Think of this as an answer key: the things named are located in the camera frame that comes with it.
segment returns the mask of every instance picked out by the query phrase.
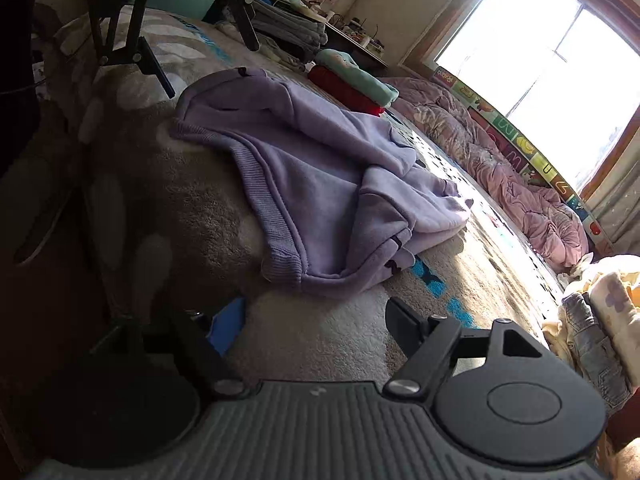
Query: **bed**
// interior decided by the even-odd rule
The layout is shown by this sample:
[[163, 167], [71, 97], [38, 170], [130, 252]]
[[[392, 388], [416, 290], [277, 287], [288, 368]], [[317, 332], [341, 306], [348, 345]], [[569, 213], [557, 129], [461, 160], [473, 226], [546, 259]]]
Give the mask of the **bed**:
[[[124, 41], [131, 8], [120, 14]], [[472, 179], [399, 114], [387, 114], [426, 167], [472, 196], [466, 227], [418, 255], [410, 269], [348, 300], [283, 290], [260, 274], [264, 236], [230, 155], [170, 136], [180, 93], [208, 73], [251, 66], [332, 101], [302, 74], [250, 52], [212, 25], [147, 9], [142, 27], [177, 92], [169, 99], [135, 66], [96, 65], [87, 16], [56, 38], [65, 62], [49, 92], [78, 138], [82, 186], [99, 271], [112, 314], [145, 322], [154, 306], [215, 314], [247, 302], [246, 324], [227, 358], [250, 383], [365, 380], [383, 383], [403, 362], [384, 307], [398, 296], [422, 314], [490, 327], [509, 317], [544, 342], [540, 322], [561, 291], [513, 223]]]
[[448, 89], [435, 79], [384, 81], [399, 89], [394, 109], [410, 118], [498, 201], [555, 272], [568, 271], [588, 252], [581, 217], [557, 190], [526, 182], [507, 155], [498, 149], [497, 137], [481, 127], [478, 115], [474, 120]]

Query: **metal screw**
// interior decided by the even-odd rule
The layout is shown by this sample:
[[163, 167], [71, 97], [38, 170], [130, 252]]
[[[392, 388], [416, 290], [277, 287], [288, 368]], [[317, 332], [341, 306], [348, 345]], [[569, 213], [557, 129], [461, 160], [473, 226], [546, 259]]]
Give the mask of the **metal screw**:
[[235, 397], [244, 392], [244, 383], [235, 379], [222, 379], [216, 381], [213, 389], [217, 394], [227, 397]]
[[420, 384], [411, 379], [396, 379], [386, 384], [386, 389], [398, 397], [407, 397], [420, 391]]

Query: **circular pad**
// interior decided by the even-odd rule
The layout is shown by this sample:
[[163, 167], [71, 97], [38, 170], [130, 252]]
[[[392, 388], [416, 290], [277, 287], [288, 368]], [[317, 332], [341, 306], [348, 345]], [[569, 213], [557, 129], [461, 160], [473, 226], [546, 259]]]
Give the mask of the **circular pad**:
[[562, 407], [555, 393], [531, 383], [502, 384], [489, 392], [486, 402], [496, 415], [516, 424], [546, 422]]

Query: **blanket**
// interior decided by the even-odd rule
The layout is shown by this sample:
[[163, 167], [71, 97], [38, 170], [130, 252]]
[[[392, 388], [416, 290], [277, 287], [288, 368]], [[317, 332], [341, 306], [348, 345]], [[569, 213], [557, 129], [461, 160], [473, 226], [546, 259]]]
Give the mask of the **blanket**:
[[315, 85], [329, 92], [329, 94], [338, 99], [338, 101], [349, 110], [375, 115], [377, 117], [380, 117], [385, 111], [379, 104], [358, 92], [324, 66], [317, 64], [306, 76], [309, 78], [309, 81], [312, 81]]
[[500, 204], [556, 272], [588, 250], [578, 216], [558, 192], [527, 185], [491, 137], [447, 89], [426, 80], [383, 79], [397, 88], [394, 108], [411, 120]]

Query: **window frame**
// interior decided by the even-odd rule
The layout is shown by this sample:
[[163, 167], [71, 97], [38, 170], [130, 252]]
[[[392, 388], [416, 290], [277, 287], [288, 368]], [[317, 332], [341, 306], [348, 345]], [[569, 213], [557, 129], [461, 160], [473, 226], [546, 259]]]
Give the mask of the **window frame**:
[[[430, 78], [438, 66], [435, 59], [449, 44], [482, 0], [451, 0], [420, 35], [399, 65], [409, 73]], [[640, 55], [640, 6], [633, 0], [578, 0], [616, 31]], [[594, 177], [580, 190], [587, 200], [609, 174], [615, 162], [640, 130], [640, 107], [618, 142], [602, 161]]]

